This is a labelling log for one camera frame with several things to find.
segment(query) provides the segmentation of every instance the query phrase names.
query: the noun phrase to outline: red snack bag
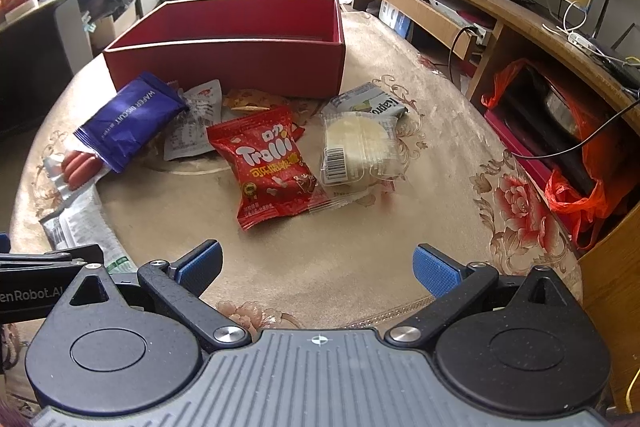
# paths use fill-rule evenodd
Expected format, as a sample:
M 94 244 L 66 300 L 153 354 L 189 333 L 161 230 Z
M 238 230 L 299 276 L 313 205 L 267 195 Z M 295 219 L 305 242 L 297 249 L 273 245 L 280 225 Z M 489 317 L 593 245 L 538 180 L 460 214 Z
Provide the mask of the red snack bag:
M 316 178 L 292 137 L 289 107 L 277 107 L 207 128 L 213 147 L 240 184 L 243 230 L 265 219 L 295 216 L 309 207 Z

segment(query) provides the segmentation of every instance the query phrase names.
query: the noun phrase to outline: metal screw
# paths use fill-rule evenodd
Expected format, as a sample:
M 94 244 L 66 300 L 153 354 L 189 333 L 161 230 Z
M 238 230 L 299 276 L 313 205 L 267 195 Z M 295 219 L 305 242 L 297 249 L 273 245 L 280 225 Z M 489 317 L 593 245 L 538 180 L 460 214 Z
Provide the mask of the metal screw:
M 415 342 L 420 338 L 420 330 L 413 326 L 397 326 L 389 331 L 389 336 L 396 342 Z
M 222 326 L 213 332 L 213 338 L 225 344 L 240 341 L 245 335 L 246 332 L 238 326 Z

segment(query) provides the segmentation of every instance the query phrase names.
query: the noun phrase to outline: wooden tv stand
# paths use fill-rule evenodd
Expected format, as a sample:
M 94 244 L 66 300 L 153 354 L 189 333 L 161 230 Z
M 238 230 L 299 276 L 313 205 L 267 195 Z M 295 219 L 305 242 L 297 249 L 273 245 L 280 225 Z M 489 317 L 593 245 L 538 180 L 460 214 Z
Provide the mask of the wooden tv stand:
M 353 8 L 364 10 L 370 1 L 353 0 Z M 386 1 L 447 48 L 462 29 L 420 0 Z M 549 27 L 555 23 L 509 0 L 465 1 L 496 19 L 493 34 L 466 91 L 466 97 L 479 110 L 482 95 L 493 91 L 494 74 L 523 57 L 555 59 L 568 70 L 567 74 L 590 86 L 616 111 L 633 102 L 607 71 L 542 27 L 543 23 Z M 462 59 L 475 51 L 473 40 L 466 34 L 458 39 L 454 49 Z M 623 118 L 640 136 L 640 108 L 629 111 Z M 640 241 L 636 239 L 639 229 L 640 204 L 636 204 L 615 229 L 579 260 L 583 306 L 609 346 L 613 364 L 610 383 L 622 412 L 626 412 L 626 390 L 640 367 Z M 640 385 L 634 388 L 632 402 L 640 407 Z

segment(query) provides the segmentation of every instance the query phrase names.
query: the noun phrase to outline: open cardboard box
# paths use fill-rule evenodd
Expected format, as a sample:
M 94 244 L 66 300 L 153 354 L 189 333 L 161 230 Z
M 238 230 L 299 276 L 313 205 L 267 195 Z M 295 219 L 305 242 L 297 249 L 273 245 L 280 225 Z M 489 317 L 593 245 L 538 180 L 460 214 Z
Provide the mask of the open cardboard box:
M 126 6 L 117 19 L 110 14 L 95 21 L 95 30 L 90 34 L 94 50 L 101 51 L 136 22 L 136 0 L 129 0 Z
M 104 51 L 116 89 L 142 71 L 187 90 L 260 89 L 330 98 L 345 44 L 337 0 L 181 0 L 140 19 Z

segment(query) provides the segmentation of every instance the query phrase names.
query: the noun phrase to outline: beige tablecloth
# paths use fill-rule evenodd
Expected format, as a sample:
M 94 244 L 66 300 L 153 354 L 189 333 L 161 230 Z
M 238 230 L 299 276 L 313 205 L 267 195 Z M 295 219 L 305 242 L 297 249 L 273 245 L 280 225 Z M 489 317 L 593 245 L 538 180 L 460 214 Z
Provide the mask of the beige tablecloth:
M 579 297 L 580 272 L 569 241 L 475 108 L 379 20 L 358 12 L 344 14 L 343 23 L 342 90 L 373 81 L 410 109 L 398 126 L 405 186 L 397 194 L 272 219 L 243 232 L 236 221 L 238 185 L 224 160 L 212 153 L 163 162 L 151 148 L 123 174 L 98 183 L 107 219 L 133 259 L 170 261 L 206 238 L 217 239 L 224 267 L 204 301 L 255 301 L 309 328 L 384 328 L 430 302 L 412 274 L 418 243 L 430 243 L 460 263 L 487 261 L 510 274 L 548 264 Z M 50 112 L 22 176 L 11 227 L 15 251 L 47 250 L 38 218 L 58 198 L 42 172 L 42 158 L 60 150 L 65 136 L 113 93 L 99 57 Z M 300 151 L 317 172 L 320 104 L 293 106 L 306 127 Z M 18 337 L 22 329 L 24 341 L 34 327 L 12 331 Z M 9 387 L 27 396 L 18 353 L 24 344 L 14 344 Z

